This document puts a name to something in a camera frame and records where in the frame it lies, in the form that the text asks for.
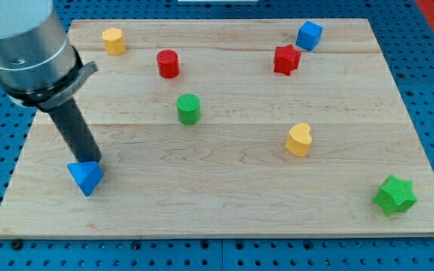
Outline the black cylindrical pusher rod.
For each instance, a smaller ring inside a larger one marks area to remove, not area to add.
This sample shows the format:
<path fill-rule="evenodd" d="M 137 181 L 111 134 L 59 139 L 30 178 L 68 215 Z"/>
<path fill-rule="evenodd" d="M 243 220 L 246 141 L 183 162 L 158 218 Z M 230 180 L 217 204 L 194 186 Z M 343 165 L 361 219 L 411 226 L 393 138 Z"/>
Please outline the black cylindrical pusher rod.
<path fill-rule="evenodd" d="M 99 146 L 74 99 L 51 109 L 48 114 L 79 163 L 101 160 Z"/>

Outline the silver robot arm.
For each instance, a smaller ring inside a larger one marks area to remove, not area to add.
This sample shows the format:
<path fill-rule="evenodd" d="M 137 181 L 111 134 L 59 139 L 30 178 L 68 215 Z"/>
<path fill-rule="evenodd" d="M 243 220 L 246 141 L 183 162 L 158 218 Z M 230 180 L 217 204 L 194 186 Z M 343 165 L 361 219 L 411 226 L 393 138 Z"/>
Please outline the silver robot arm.
<path fill-rule="evenodd" d="M 0 0 L 0 84 L 18 104 L 49 114 L 79 162 L 102 157 L 73 98 L 96 70 L 81 61 L 52 1 Z"/>

